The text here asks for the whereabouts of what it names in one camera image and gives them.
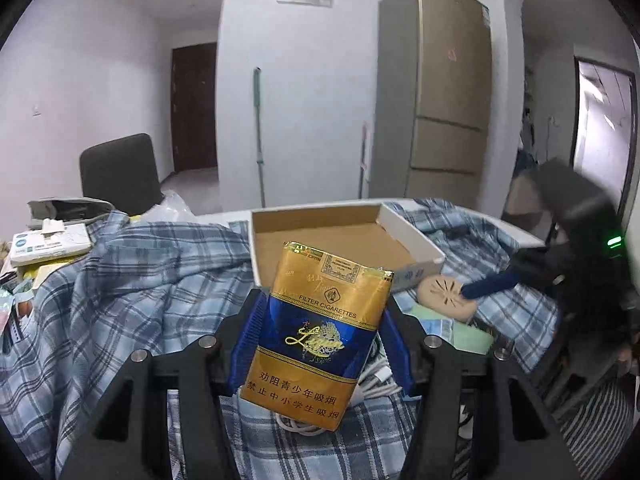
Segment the brown wooden door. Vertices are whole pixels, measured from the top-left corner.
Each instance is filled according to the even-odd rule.
[[[216,47],[205,43],[173,50],[171,134],[176,173],[218,165]]]

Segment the wooden coaster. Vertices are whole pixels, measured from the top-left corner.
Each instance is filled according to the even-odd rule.
[[[460,296],[461,286],[462,283],[449,276],[429,276],[418,285],[418,303],[466,323],[476,314],[478,306],[474,300]]]

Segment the blue plaid shirt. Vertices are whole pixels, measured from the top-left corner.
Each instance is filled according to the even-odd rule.
[[[516,242],[491,223],[440,200],[406,212],[447,255],[444,274],[463,282],[504,266]],[[60,473],[98,399],[132,351],[179,351],[236,313],[253,285],[245,224],[129,224],[120,212],[92,229],[86,257],[50,275],[24,324],[24,339],[0,356],[0,416],[45,479]],[[401,306],[412,300],[398,294]],[[514,339],[531,369],[551,342],[556,308],[528,288],[484,298],[478,316]],[[349,408],[335,433],[281,430],[273,414],[222,400],[242,478],[374,478],[402,468],[415,403],[401,396]],[[183,475],[177,394],[168,396],[174,476]]]

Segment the charging cable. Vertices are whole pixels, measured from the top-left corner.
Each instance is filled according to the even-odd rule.
[[[402,390],[393,380],[391,367],[386,357],[376,359],[372,364],[364,368],[353,390],[350,406],[356,406],[368,399],[389,397]],[[275,414],[276,422],[285,431],[298,433],[303,436],[315,436],[324,433],[324,428],[318,428],[312,424],[305,424],[289,418],[288,416]]]

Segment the gold and blue cigarette pack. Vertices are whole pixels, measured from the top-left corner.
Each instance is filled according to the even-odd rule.
[[[389,270],[288,242],[240,396],[335,430],[369,354],[393,278]]]

